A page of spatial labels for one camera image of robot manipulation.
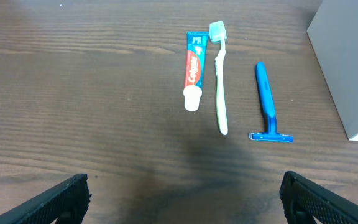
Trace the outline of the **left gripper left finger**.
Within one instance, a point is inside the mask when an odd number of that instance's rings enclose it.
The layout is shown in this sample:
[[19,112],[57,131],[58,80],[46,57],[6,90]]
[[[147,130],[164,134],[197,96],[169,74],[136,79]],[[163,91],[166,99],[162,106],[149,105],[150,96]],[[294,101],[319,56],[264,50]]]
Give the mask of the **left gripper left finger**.
[[78,223],[88,211],[88,176],[76,174],[0,215],[1,224]]

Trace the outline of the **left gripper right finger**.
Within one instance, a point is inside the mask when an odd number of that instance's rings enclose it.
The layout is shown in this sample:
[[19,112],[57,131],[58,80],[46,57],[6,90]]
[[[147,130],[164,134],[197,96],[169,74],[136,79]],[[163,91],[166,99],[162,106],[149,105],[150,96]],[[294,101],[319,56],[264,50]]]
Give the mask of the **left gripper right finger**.
[[280,199],[288,224],[358,224],[358,205],[293,171],[283,176]]

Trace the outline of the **blue disposable razor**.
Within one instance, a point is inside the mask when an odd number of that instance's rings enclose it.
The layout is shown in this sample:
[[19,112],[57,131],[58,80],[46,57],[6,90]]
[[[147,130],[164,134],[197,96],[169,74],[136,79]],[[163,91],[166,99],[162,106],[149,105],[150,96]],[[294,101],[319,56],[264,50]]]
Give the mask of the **blue disposable razor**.
[[269,76],[265,64],[258,62],[255,66],[255,76],[259,90],[260,104],[265,118],[266,129],[264,132],[249,133],[249,139],[253,141],[289,142],[294,141],[293,136],[280,134],[277,131],[277,117],[273,94],[270,87]]

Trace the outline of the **Colgate toothpaste tube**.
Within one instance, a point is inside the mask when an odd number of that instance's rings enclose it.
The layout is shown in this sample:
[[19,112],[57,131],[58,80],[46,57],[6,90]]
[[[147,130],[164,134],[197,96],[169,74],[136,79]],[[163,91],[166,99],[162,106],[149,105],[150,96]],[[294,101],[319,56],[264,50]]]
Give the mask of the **Colgate toothpaste tube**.
[[209,34],[207,32],[187,33],[186,69],[184,81],[184,107],[197,111],[203,93],[204,68]]

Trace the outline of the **green white toothbrush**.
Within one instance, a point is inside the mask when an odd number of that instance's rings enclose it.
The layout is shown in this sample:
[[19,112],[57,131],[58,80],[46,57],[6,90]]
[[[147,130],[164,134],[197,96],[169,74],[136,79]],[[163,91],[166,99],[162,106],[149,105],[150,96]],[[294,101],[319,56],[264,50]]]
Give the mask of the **green white toothbrush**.
[[216,114],[219,130],[224,136],[228,134],[226,101],[224,94],[223,67],[226,56],[227,33],[223,21],[209,25],[209,38],[213,44],[220,44],[219,52],[214,59],[216,70]]

